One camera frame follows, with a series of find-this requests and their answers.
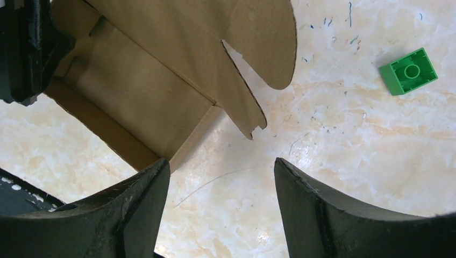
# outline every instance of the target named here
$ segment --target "table surface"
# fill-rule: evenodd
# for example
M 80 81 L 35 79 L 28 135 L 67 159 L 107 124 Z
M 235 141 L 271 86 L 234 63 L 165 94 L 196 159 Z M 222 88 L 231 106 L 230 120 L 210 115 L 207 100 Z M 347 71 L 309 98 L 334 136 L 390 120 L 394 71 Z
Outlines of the table surface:
M 268 127 L 249 141 L 223 114 L 171 178 L 166 257 L 286 257 L 273 164 L 284 157 L 362 201 L 456 211 L 456 2 L 293 0 L 296 73 L 276 91 L 234 51 Z M 391 96 L 378 67 L 424 47 L 439 79 Z M 46 96 L 0 104 L 0 167 L 72 202 L 135 172 Z

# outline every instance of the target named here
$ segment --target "black plastic part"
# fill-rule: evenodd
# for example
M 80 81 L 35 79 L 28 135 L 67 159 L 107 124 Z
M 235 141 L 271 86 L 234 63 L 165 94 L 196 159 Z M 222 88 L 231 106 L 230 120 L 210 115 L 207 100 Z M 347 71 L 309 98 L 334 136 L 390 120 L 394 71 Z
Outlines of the black plastic part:
M 0 216 L 55 210 L 64 203 L 0 168 Z
M 454 257 L 456 213 L 382 209 L 277 159 L 275 185 L 290 257 Z
M 161 257 L 154 247 L 169 178 L 162 159 L 53 212 L 0 216 L 1 257 Z
M 75 39 L 55 27 L 49 0 L 6 0 L 0 8 L 0 99 L 32 104 L 74 46 Z

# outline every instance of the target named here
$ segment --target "blue pen mark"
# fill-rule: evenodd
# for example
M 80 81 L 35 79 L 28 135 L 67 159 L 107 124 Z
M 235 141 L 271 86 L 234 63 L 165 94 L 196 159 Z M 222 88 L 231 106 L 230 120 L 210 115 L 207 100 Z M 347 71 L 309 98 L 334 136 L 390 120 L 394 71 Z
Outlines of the blue pen mark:
M 352 27 L 352 2 L 350 2 L 350 28 Z
M 356 36 L 352 41 L 350 41 L 350 45 L 353 44 L 357 39 L 358 39 L 359 35 Z

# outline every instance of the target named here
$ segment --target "green plastic cube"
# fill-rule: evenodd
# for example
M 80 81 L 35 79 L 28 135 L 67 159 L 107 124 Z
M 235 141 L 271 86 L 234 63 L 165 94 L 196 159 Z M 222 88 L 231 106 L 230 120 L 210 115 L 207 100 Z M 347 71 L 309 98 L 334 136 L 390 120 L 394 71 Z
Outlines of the green plastic cube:
M 424 48 L 380 67 L 380 74 L 393 96 L 409 93 L 438 79 Z

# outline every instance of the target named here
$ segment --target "cardboard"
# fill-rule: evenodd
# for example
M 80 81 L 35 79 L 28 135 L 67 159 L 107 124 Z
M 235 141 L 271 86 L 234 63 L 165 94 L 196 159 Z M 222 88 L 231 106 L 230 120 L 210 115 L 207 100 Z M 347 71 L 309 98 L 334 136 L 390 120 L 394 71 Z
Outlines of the cardboard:
M 172 171 L 223 109 L 249 139 L 266 118 L 229 44 L 274 89 L 291 82 L 290 0 L 54 0 L 74 36 L 48 96 L 137 170 L 159 157 Z

